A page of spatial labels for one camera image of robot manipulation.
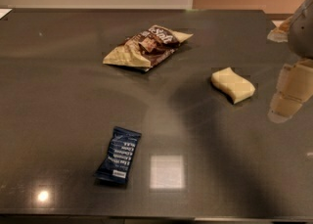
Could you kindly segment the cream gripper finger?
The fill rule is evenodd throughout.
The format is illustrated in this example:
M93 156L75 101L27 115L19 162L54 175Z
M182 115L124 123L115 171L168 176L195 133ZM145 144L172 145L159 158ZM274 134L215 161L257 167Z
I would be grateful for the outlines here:
M274 25L276 27L268 33L267 39L278 43L287 42L291 26L291 17L288 17L284 21L274 21Z
M268 117L272 122L291 119L313 96L313 60L301 59L294 65L283 65L270 103Z

